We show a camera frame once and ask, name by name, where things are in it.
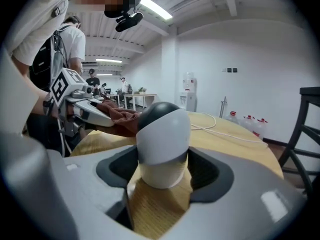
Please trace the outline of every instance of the person in black shirt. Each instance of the person in black shirt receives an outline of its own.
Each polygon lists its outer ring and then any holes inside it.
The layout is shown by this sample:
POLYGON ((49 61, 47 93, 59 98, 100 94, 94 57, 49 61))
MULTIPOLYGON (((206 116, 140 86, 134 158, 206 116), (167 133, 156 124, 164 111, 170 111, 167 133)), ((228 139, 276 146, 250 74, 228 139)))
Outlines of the person in black shirt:
POLYGON ((89 86, 93 86, 93 97, 97 99, 99 97, 98 86, 100 85, 99 78, 95 77, 95 70, 91 68, 89 70, 90 78, 85 80, 89 86))

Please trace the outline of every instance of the potted plant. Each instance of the potted plant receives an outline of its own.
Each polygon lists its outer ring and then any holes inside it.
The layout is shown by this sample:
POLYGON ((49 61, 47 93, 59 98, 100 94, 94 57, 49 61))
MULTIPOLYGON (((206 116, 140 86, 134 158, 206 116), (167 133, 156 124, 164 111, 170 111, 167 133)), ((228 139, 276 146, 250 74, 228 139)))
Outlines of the potted plant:
POLYGON ((146 90, 147 90, 146 88, 140 87, 138 92, 139 92, 139 94, 146 94, 146 90))

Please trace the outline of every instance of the white sleeve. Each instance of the white sleeve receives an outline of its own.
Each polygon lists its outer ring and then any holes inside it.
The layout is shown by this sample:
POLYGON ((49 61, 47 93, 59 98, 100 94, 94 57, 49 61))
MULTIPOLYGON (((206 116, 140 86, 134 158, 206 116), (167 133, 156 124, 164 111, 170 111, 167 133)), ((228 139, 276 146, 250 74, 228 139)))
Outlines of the white sleeve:
POLYGON ((68 0, 65 3, 64 10, 60 11, 58 16, 48 20, 41 27, 28 34, 19 46, 13 50, 12 54, 18 61, 28 66, 33 64, 42 45, 64 21, 68 8, 68 0))
POLYGON ((86 53, 86 36, 82 31, 80 32, 81 33, 79 33, 72 42, 69 59, 79 58, 84 61, 86 53))

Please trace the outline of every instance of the white table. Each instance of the white table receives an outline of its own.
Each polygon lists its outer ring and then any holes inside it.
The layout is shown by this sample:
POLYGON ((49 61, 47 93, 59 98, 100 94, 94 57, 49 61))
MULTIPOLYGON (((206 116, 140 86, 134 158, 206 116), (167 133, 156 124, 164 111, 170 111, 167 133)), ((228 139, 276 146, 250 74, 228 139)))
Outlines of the white table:
MULTIPOLYGON (((107 97, 115 97, 115 96, 117 96, 118 97, 118 106, 120 107, 120 99, 119 99, 119 95, 118 94, 107 94, 106 96, 107 97)), ((104 97, 99 97, 98 100, 99 101, 103 101, 104 97)))
POLYGON ((124 106, 125 109, 128 109, 127 107, 127 99, 126 97, 132 97, 132 105, 133 105, 133 110, 136 111, 136 97, 143 97, 143 108, 145 108, 146 104, 146 97, 153 97, 153 102, 156 100, 157 95, 156 94, 125 94, 124 96, 124 106))

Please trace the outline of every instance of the white t-shirt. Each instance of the white t-shirt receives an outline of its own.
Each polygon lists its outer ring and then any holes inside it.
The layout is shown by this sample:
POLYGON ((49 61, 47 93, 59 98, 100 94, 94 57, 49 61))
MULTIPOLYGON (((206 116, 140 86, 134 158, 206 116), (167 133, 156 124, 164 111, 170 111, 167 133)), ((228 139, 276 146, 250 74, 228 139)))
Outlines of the white t-shirt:
POLYGON ((123 93, 127 93, 127 92, 128 92, 128 89, 129 89, 129 84, 127 83, 127 81, 124 81, 124 82, 122 83, 121 91, 122 91, 123 93))
MULTIPOLYGON (((62 24, 59 29, 67 26, 68 24, 62 24)), ((68 65, 70 65, 70 59, 79 58, 82 61, 85 60, 86 53, 86 36, 85 34, 75 26, 70 26, 60 33, 64 48, 66 51, 68 65)))
POLYGON ((64 21, 68 0, 30 0, 20 12, 5 40, 9 55, 31 66, 45 41, 64 21), (60 14, 52 17, 59 6, 60 14))

